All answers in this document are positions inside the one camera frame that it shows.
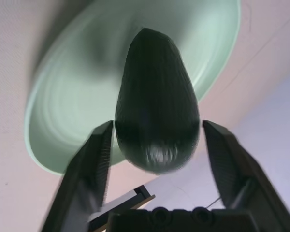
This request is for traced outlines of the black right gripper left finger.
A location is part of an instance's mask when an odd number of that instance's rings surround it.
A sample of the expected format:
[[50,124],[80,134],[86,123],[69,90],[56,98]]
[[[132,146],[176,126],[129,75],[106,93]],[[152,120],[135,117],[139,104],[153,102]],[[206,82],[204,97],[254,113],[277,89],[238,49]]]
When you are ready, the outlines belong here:
[[69,163],[54,196],[43,232],[87,232],[104,201],[114,134],[113,121],[96,127]]

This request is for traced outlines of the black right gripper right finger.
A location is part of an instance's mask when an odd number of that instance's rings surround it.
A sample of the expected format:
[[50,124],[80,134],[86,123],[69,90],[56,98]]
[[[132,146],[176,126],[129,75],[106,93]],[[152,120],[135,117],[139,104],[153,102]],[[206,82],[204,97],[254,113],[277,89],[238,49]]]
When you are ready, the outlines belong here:
[[290,232],[290,213],[259,163],[227,128],[203,121],[211,171],[223,205],[248,214],[259,232]]

